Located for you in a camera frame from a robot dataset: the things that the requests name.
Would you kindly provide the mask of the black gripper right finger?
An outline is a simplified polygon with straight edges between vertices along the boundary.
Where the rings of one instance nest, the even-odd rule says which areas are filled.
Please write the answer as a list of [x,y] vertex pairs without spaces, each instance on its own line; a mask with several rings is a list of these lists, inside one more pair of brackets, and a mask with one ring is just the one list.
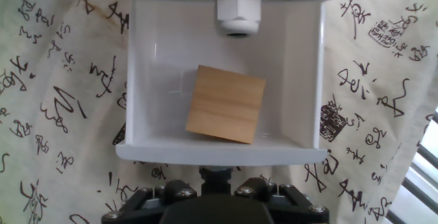
[[291,184],[276,184],[252,177],[238,186],[235,197],[250,199],[261,206],[271,223],[324,224],[330,222],[326,206],[314,204]]

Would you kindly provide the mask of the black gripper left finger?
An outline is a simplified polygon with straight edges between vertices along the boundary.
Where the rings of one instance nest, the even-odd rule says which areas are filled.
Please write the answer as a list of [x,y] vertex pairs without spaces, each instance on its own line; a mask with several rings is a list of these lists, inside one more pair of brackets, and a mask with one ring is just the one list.
[[174,179],[155,188],[139,188],[117,211],[101,217],[102,224],[155,224],[174,203],[198,197],[182,180]]

